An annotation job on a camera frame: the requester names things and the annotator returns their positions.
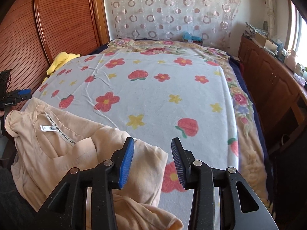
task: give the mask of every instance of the bed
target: bed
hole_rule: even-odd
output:
[[[33,96],[167,152],[159,207],[181,219],[185,228],[193,191],[185,191],[178,181],[173,137],[211,167],[237,168],[272,209],[273,181],[257,112],[238,63],[221,50],[116,39],[65,64]],[[215,190],[215,229],[219,206]]]

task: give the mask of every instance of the curtain with circle pattern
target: curtain with circle pattern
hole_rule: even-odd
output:
[[[227,50],[241,0],[109,0],[112,38],[181,40],[183,32],[204,46]]]

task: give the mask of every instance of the beige shirt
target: beige shirt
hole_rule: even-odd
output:
[[[42,131],[41,125],[53,125],[50,120],[60,132]],[[75,116],[36,98],[24,112],[11,111],[5,128],[14,137],[18,151],[18,160],[11,167],[14,182],[36,211],[72,167],[96,167],[110,159],[129,137],[125,131]],[[135,140],[128,181],[122,190],[113,190],[119,230],[183,227],[174,215],[157,208],[167,157],[161,148]]]

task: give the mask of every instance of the yellow star print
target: yellow star print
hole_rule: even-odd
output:
[[[212,112],[214,113],[219,113],[222,110],[219,103],[211,104],[210,106],[212,107]]]
[[[175,103],[179,103],[179,101],[181,101],[182,99],[179,97],[179,95],[173,95],[173,94],[170,94],[169,95],[169,102],[175,102]]]
[[[70,84],[69,84],[69,85],[74,85],[75,83],[77,83],[77,81],[76,81],[76,80],[75,80],[75,81],[70,82]]]
[[[108,78],[109,78],[109,79],[112,79],[112,78],[114,78],[114,77],[117,77],[117,75],[116,75],[115,73],[110,73],[110,74],[108,74]]]
[[[216,71],[214,71],[213,72],[215,75],[217,75],[217,76],[221,76],[221,73],[219,72],[219,70],[216,70]]]
[[[132,128],[135,130],[137,129],[139,126],[144,126],[145,123],[142,122],[144,115],[140,114],[138,116],[133,116],[130,115],[128,116],[129,118],[129,122],[126,124],[127,126],[132,126]]]

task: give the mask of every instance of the clothing label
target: clothing label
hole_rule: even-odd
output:
[[[50,123],[53,125],[53,127],[55,128],[55,131],[70,145],[74,146],[76,144],[76,142],[74,140],[72,140],[70,137],[66,136],[57,126],[57,124],[53,121],[53,119],[50,117],[49,114],[45,113],[48,120],[50,121]]]
[[[41,125],[40,129],[41,131],[56,131],[56,129],[53,126],[49,125]]]

